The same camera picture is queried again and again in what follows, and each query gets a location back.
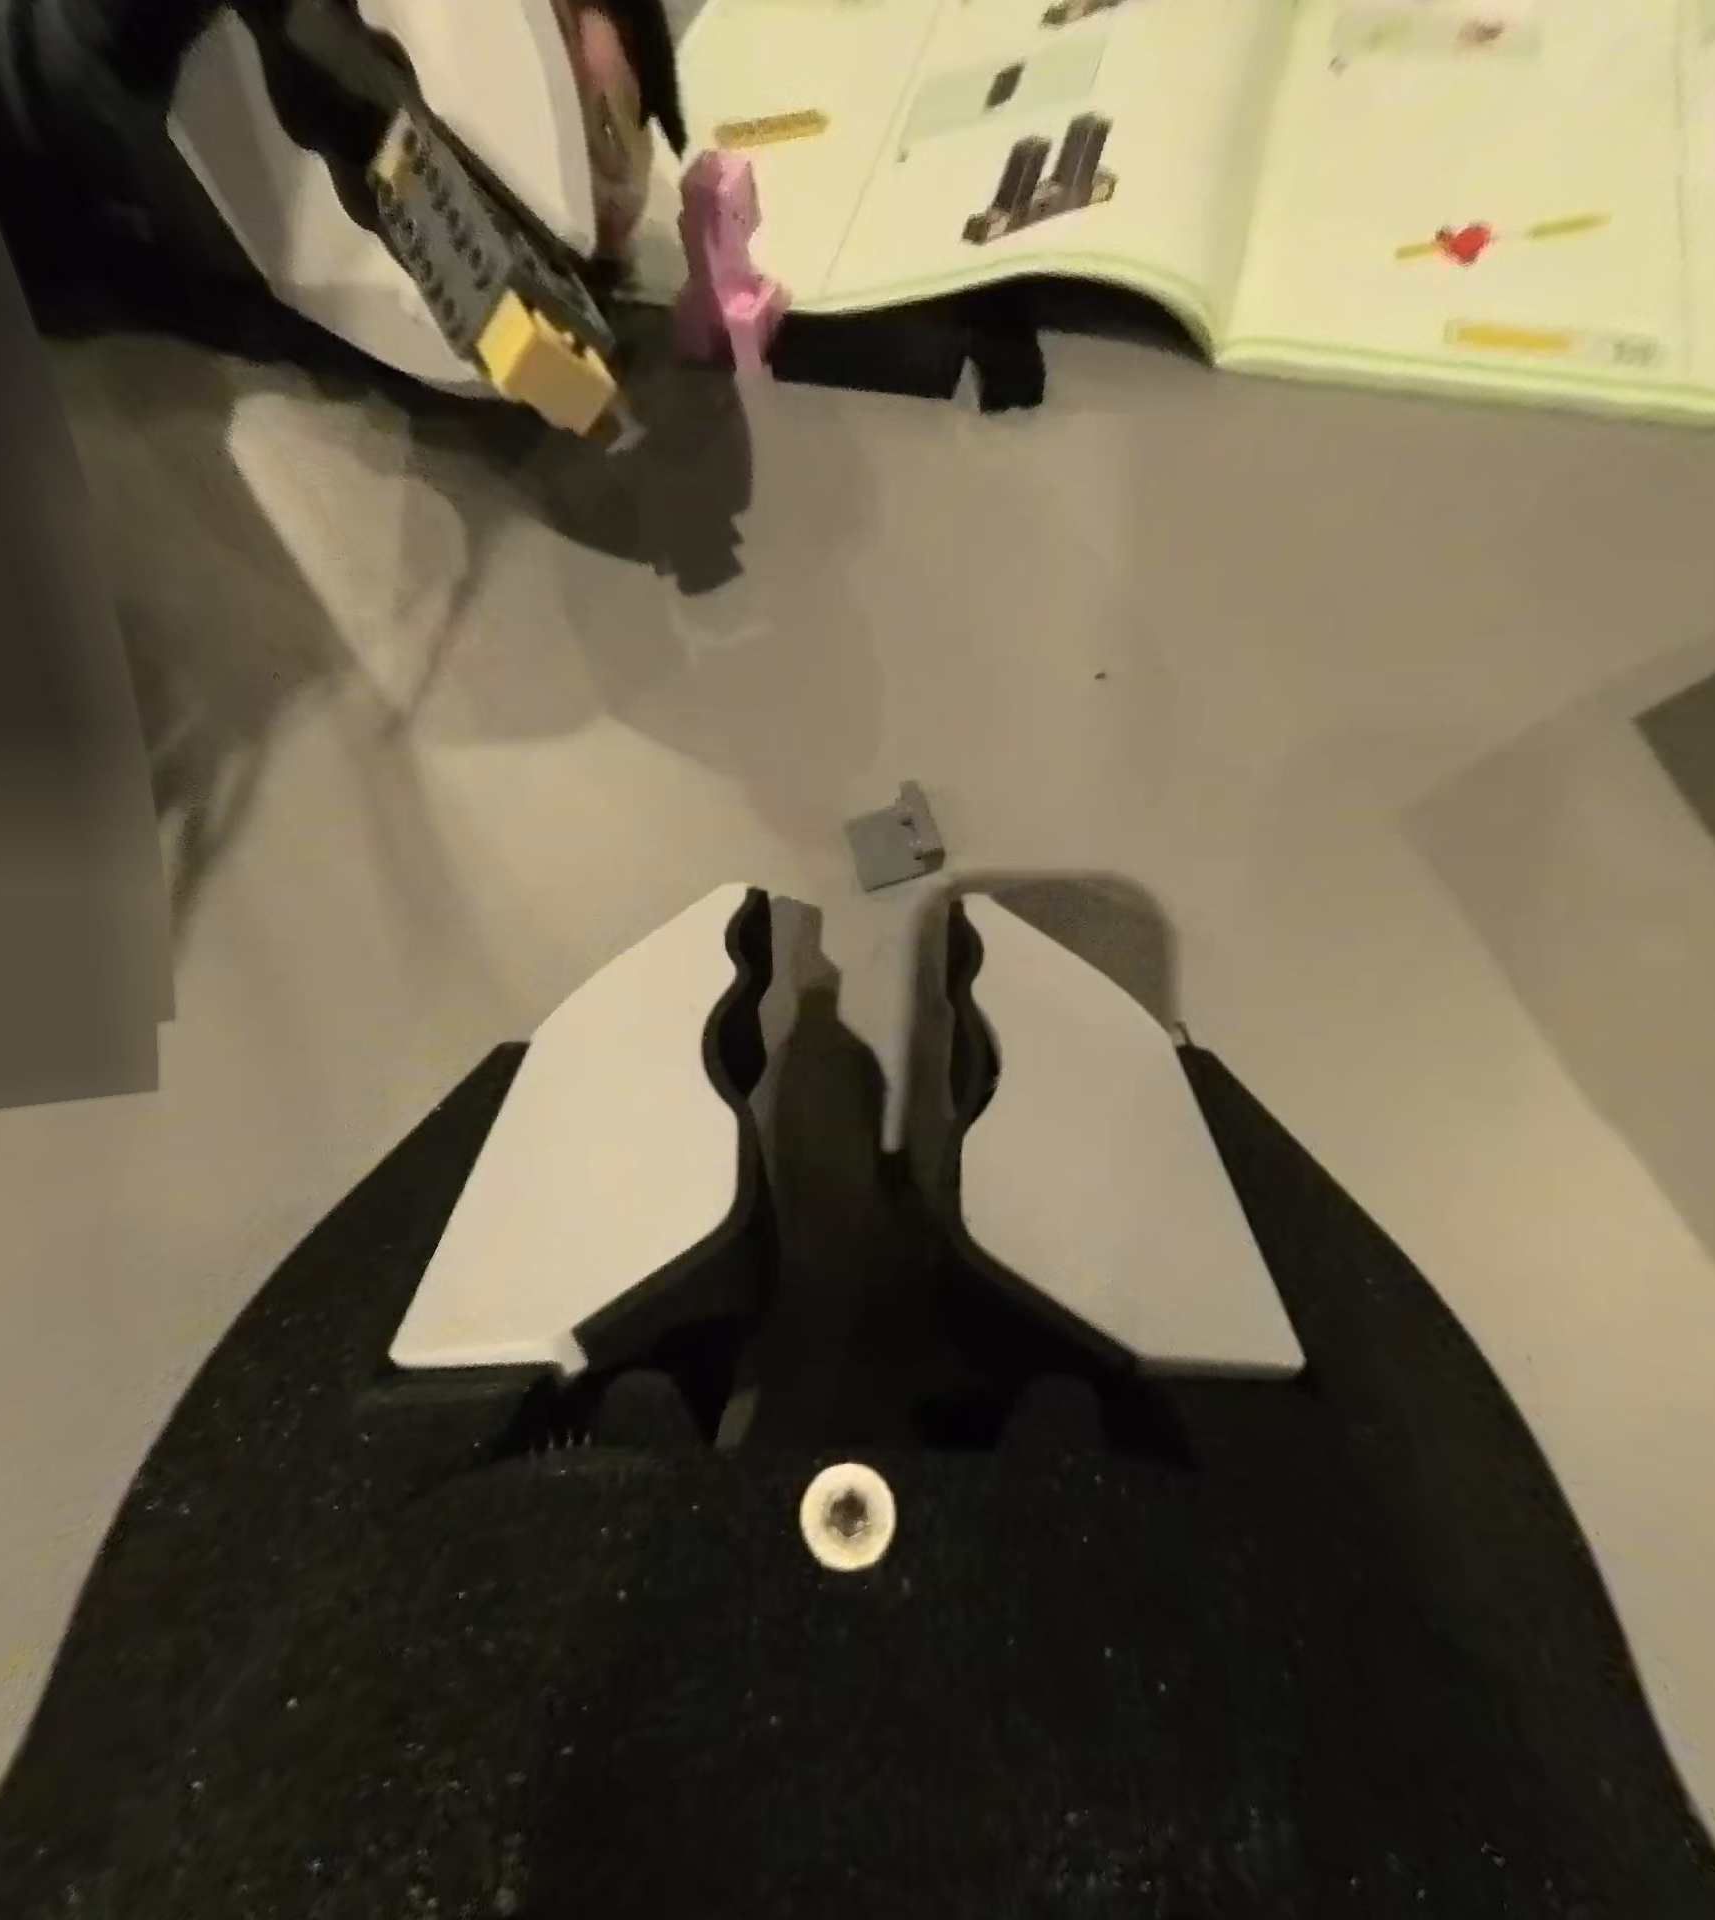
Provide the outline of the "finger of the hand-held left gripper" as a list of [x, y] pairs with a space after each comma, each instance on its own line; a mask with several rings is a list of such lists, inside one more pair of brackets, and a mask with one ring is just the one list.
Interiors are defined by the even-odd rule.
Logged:
[[180, 69], [170, 140], [274, 297], [422, 385], [474, 395], [406, 269], [344, 207], [324, 160], [280, 124], [248, 30], [206, 30]]
[[424, 101], [510, 201], [580, 256], [598, 242], [582, 86], [552, 1], [360, 1]]

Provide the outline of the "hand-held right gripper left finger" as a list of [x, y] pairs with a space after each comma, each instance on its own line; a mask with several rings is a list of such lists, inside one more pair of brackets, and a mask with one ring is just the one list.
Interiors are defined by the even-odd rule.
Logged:
[[753, 1321], [775, 1280], [759, 1121], [821, 911], [741, 879], [532, 1031], [390, 1338], [404, 1376], [590, 1376]]

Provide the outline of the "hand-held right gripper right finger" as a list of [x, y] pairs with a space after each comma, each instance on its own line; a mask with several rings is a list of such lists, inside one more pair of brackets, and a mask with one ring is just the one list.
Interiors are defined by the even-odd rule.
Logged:
[[889, 1141], [961, 1302], [1137, 1380], [1297, 1380], [1175, 1031], [983, 888], [917, 928]]

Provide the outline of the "grey and yellow brick assembly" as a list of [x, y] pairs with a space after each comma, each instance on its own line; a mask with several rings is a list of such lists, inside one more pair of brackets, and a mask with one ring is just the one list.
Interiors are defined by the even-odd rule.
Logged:
[[454, 353], [506, 402], [606, 450], [636, 417], [574, 259], [510, 216], [442, 129], [400, 109], [366, 174], [386, 248]]

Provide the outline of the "small grey brick piece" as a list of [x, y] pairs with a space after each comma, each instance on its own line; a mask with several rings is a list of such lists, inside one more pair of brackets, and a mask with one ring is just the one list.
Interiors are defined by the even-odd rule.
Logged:
[[917, 779], [899, 782], [889, 804], [849, 817], [843, 838], [865, 896], [919, 881], [947, 862], [931, 799]]

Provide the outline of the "pink brick figure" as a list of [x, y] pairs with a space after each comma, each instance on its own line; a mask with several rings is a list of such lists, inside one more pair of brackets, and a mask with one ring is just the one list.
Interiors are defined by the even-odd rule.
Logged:
[[747, 153], [703, 149], [680, 180], [684, 279], [672, 306], [678, 351], [693, 365], [757, 374], [789, 314], [789, 289], [753, 259], [761, 201]]

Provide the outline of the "open pale green instruction booklet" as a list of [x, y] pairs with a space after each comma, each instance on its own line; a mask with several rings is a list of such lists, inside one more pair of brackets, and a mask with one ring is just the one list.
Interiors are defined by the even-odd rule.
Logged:
[[1715, 425], [1715, 1], [703, 4], [805, 314], [1019, 277], [1221, 372]]

